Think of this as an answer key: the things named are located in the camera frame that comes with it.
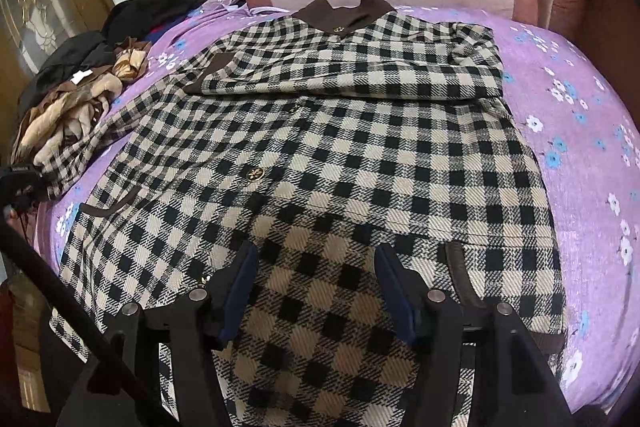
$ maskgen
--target brown knit collar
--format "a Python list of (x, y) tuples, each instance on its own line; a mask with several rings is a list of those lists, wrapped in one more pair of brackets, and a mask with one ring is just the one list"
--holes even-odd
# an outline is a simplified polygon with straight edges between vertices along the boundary
[(393, 10), (385, 0), (360, 0), (355, 8), (332, 8), (327, 0), (315, 0), (291, 16), (317, 30), (345, 37)]

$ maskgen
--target black and beige check fabric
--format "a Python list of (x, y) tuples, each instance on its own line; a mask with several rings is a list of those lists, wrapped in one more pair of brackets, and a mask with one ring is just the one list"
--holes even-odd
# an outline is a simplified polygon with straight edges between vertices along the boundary
[[(186, 93), (220, 53), (233, 58)], [(78, 213), (62, 280), (104, 328), (253, 241), (250, 304), (216, 358), (234, 424), (399, 425), (416, 366), (376, 281), (380, 243), (454, 292), (444, 243), (460, 241), (481, 298), (512, 304), (530, 330), (563, 329), (552, 215), (501, 74), (490, 29), (393, 11), (343, 38), (291, 16), (229, 34), (46, 166), (56, 196), (132, 132), (87, 201), (113, 212)], [(57, 313), (52, 327), (86, 355)], [(463, 360), (455, 425), (470, 406)]]

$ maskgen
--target brown pocket trim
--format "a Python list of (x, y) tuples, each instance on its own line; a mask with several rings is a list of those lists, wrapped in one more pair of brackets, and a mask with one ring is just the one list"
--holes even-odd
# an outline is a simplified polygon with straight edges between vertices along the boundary
[(83, 214), (94, 217), (109, 217), (116, 213), (126, 204), (131, 203), (140, 192), (140, 187), (133, 187), (127, 194), (115, 204), (112, 204), (109, 208), (98, 208), (97, 206), (91, 206), (90, 204), (80, 203), (78, 210)]
[(229, 62), (234, 59), (234, 53), (231, 52), (222, 52), (214, 55), (209, 63), (209, 66), (205, 68), (202, 74), (196, 79), (193, 84), (187, 84), (182, 88), (182, 90), (186, 94), (202, 94), (202, 82), (206, 78), (208, 74), (215, 73), (218, 70), (221, 70)]
[[(450, 241), (445, 243), (444, 250), (453, 288), (460, 299), (460, 304), (486, 308), (486, 303), (478, 296), (471, 284), (462, 244), (458, 241)], [(564, 333), (538, 333), (536, 331), (529, 331), (529, 333), (543, 355), (556, 355), (564, 347), (566, 340)]]

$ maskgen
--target brown collar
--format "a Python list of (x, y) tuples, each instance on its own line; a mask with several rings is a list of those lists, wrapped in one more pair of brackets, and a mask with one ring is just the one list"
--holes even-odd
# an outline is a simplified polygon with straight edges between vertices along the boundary
[(317, 30), (345, 37), (393, 10), (385, 0), (360, 0), (355, 8), (332, 8), (327, 0), (315, 0), (291, 16)]
[[(390, 11), (394, 11), (394, 8), (385, 0), (360, 0), (360, 6), (355, 8), (332, 8), (327, 0), (315, 0), (291, 16), (317, 30), (343, 38), (369, 26)], [(232, 52), (215, 55), (197, 80), (184, 86), (182, 90), (188, 94), (202, 94), (202, 82), (205, 77), (224, 68), (233, 58)]]

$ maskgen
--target gold button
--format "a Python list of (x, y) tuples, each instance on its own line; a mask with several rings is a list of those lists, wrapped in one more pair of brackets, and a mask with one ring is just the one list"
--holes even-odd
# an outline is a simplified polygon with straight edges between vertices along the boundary
[(254, 167), (246, 174), (246, 178), (251, 182), (257, 182), (264, 178), (264, 169), (260, 167)]

